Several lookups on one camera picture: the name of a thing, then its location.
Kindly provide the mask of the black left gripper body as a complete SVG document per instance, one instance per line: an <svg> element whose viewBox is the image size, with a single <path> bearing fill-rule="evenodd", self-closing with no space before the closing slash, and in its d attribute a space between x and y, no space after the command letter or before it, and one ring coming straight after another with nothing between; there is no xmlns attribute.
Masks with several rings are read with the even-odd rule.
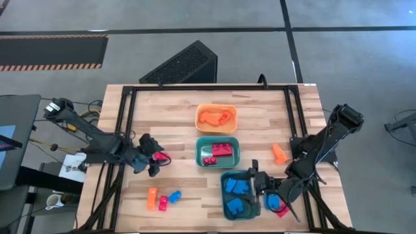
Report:
<svg viewBox="0 0 416 234"><path fill-rule="evenodd" d="M153 164L153 158L143 146L129 147L125 151L125 163L131 166L134 172L141 172Z"/></svg>

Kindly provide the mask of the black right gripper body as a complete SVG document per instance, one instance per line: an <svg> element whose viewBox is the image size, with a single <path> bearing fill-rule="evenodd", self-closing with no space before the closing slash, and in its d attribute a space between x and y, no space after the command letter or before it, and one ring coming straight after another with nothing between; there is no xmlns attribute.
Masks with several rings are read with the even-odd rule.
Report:
<svg viewBox="0 0 416 234"><path fill-rule="evenodd" d="M254 175L254 189L256 194L277 194L281 179L270 177L266 172L257 172Z"/></svg>

